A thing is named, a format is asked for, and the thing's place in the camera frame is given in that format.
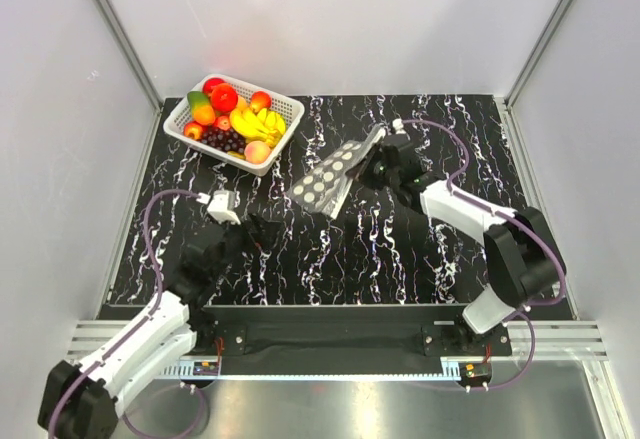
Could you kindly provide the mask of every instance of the marble surface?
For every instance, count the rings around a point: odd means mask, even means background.
[[[218,281],[214,304],[404,304],[469,302],[486,283],[483,249],[437,220],[398,204],[387,191],[354,184],[336,220],[310,215],[284,195],[291,184],[348,139],[363,140],[374,124],[428,118],[458,134],[472,163],[459,185],[502,205],[525,205],[497,108],[491,96],[300,97],[306,113],[294,139],[259,178],[200,155],[168,138],[160,125],[134,218],[107,303],[144,304],[153,272],[144,252],[142,211],[164,189],[239,193],[237,211],[256,212],[284,227],[271,253],[246,256]],[[175,105],[165,104],[164,116]],[[446,174],[461,165],[450,138],[408,126],[423,163]],[[163,271],[176,266],[181,247],[205,221],[204,206],[166,200],[152,214],[156,255]]]

